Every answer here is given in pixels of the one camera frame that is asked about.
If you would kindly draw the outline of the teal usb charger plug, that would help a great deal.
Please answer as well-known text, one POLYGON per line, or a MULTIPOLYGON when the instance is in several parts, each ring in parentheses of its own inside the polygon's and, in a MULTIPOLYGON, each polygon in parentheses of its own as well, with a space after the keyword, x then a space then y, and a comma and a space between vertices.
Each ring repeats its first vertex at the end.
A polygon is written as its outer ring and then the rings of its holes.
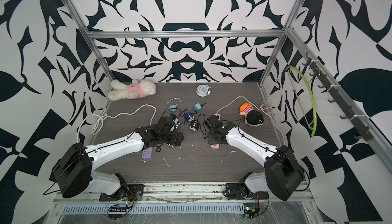
POLYGON ((195 105, 193 106, 193 110, 194 110, 196 113, 198 113, 198 112, 202 109, 202 107, 203 107, 205 104, 206 104, 206 103, 203 103, 203 104, 197 103, 197 104, 195 104, 195 105))

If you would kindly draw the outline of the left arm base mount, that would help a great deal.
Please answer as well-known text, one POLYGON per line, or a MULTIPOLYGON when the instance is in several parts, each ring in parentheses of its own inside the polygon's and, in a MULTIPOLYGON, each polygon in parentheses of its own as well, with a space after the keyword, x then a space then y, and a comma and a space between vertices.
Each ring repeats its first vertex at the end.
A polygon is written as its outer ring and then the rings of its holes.
POLYGON ((112 195, 101 193, 100 202, 114 202, 114 201, 134 201, 144 194, 144 184, 127 184, 121 174, 115 173, 114 175, 120 181, 120 188, 112 195))

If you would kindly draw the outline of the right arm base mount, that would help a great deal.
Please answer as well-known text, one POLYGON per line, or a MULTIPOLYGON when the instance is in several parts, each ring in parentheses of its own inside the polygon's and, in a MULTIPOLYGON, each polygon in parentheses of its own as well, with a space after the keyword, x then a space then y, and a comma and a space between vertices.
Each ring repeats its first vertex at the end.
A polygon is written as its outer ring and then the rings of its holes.
POLYGON ((226 183, 223 192, 227 199, 256 200, 269 198, 265 173, 249 172, 238 183, 226 183))

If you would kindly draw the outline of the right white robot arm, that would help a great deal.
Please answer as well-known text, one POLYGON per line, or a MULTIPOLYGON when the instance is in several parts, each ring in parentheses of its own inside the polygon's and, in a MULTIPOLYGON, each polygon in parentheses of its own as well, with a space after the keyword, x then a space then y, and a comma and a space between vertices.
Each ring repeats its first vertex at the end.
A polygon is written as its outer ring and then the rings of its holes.
POLYGON ((238 125, 220 121, 215 115, 207 118, 205 125, 210 145, 233 146, 264 168, 261 173, 248 173, 239 181, 236 190, 226 191, 227 197, 253 198, 260 192, 271 192, 278 199, 287 201, 305 180, 305 171, 289 147, 266 144, 247 134, 238 125))

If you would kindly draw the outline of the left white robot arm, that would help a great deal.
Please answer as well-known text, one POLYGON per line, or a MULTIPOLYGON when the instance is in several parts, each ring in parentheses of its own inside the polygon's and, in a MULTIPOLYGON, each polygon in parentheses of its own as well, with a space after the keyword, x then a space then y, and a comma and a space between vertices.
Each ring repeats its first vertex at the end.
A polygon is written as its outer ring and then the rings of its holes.
POLYGON ((122 156, 156 148, 164 144, 180 146, 184 134, 176 130, 173 119, 163 116, 158 123, 136 128, 118 139, 84 146, 73 144, 53 167, 52 172, 63 198, 72 198, 83 192, 101 193, 110 200, 124 199, 129 187, 121 174, 104 174, 97 168, 122 156))

